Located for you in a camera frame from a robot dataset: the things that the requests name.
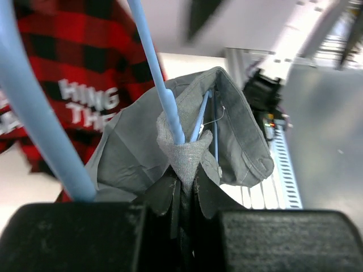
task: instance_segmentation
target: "red and black plaid fabric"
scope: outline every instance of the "red and black plaid fabric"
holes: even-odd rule
[[[86,163],[104,123],[154,86],[136,26],[117,0],[15,0],[15,11],[33,71]],[[0,152],[18,141],[32,171],[52,175],[1,101]]]

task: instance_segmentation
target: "gray garment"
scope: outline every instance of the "gray garment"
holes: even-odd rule
[[[195,143],[174,145],[157,91],[152,88],[106,124],[102,139],[86,165],[97,189],[102,184],[127,192],[129,200],[129,196],[141,195],[156,182],[170,164],[179,178],[189,183],[199,162],[217,184],[251,187],[272,173],[273,160],[262,132],[246,98],[224,69],[215,67],[171,79],[166,87],[177,97],[180,122],[187,139],[195,126],[204,93],[211,90],[217,95],[222,179],[218,175],[218,164],[208,151],[213,148],[213,145],[209,147],[213,138],[211,132],[205,130]],[[210,101],[208,105],[204,123],[212,121]],[[101,199],[107,200],[107,194]]]

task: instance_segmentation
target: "plaid shirt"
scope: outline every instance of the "plaid shirt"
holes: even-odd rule
[[[136,26],[117,0],[15,3],[33,71],[86,163],[105,122],[154,86]],[[6,98],[0,96],[0,152],[16,141],[32,172],[52,175]]]

